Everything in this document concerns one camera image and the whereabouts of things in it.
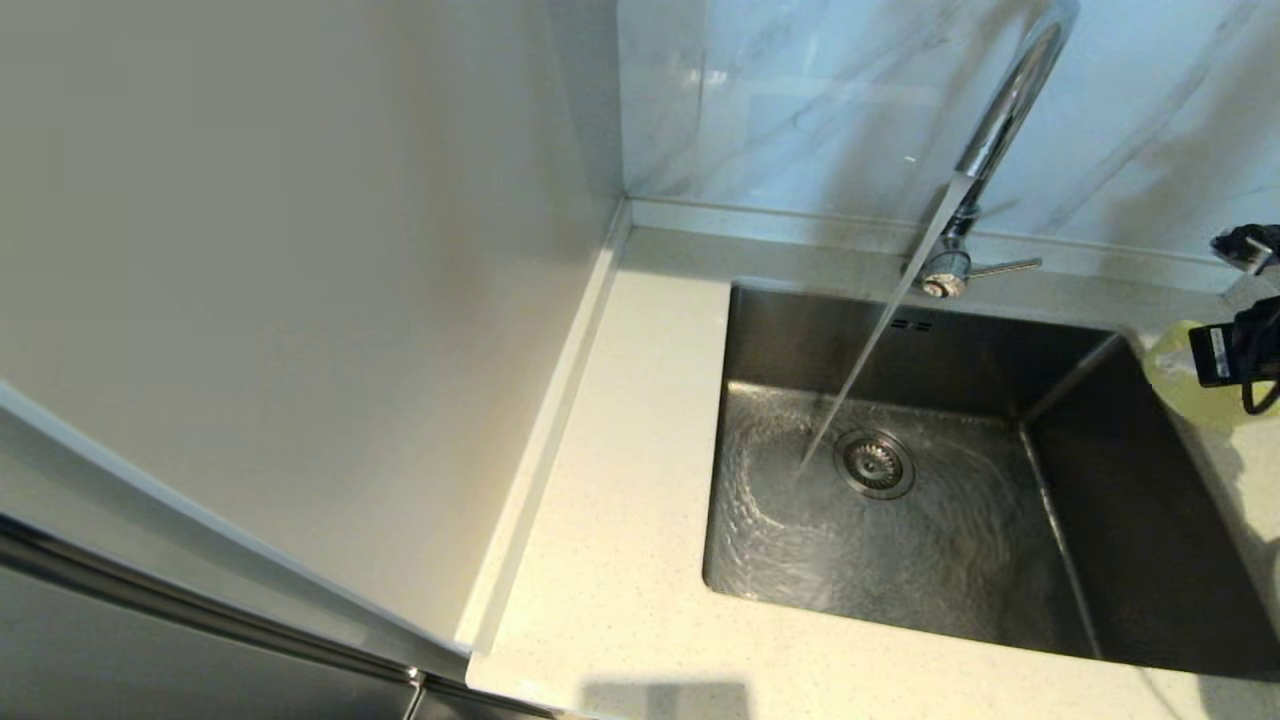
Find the yellow plastic bowl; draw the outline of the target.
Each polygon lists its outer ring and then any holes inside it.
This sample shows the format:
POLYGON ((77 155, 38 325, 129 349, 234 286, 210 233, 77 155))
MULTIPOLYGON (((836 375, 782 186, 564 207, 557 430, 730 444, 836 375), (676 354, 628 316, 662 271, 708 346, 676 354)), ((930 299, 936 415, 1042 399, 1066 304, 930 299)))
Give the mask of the yellow plastic bowl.
POLYGON ((1170 327, 1146 352, 1143 369, 1157 396, 1189 423, 1226 430, 1251 421, 1280 418, 1280 380, 1204 388, 1196 378, 1189 329, 1170 327))

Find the chrome kitchen faucet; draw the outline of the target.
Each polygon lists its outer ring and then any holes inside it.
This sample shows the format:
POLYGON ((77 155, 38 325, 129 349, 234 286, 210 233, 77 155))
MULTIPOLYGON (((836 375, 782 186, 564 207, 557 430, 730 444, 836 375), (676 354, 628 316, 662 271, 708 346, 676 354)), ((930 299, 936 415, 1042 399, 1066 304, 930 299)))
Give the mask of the chrome kitchen faucet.
POLYGON ((964 193, 946 213, 940 229, 927 233, 931 256, 916 273, 916 286, 928 296, 957 299, 975 279, 1042 266, 1041 258, 977 265, 966 241, 982 214, 980 196, 1046 86, 1079 12, 1078 0, 1047 0, 988 101, 956 164, 956 181, 963 184, 964 193))

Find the stainless steel sink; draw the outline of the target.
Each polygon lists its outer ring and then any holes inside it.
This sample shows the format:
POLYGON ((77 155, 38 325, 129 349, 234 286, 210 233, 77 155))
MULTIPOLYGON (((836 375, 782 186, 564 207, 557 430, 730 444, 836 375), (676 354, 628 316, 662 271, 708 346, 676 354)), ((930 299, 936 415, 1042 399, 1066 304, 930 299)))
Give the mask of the stainless steel sink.
POLYGON ((992 644, 1280 684, 1204 464, 1111 329, 730 295, 701 577, 718 593, 992 644), (897 438, 904 497, 836 439, 897 438))

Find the round metal drain strainer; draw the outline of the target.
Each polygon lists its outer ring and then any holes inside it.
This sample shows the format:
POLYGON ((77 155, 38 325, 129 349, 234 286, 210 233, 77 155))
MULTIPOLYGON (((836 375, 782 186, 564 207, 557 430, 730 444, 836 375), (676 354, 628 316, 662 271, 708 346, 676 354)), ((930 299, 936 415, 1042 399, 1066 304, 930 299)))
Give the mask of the round metal drain strainer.
POLYGON ((882 430, 851 430, 836 439, 835 469, 859 495, 891 501, 915 484, 915 464, 905 446, 882 430))

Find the tall grey refrigerator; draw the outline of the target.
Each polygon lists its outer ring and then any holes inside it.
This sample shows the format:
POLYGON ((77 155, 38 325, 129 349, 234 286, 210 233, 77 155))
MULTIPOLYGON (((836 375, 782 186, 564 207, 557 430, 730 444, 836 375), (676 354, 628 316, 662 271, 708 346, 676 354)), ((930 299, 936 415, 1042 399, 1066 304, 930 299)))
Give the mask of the tall grey refrigerator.
POLYGON ((0 0, 0 720, 467 673, 625 224, 621 0, 0 0))

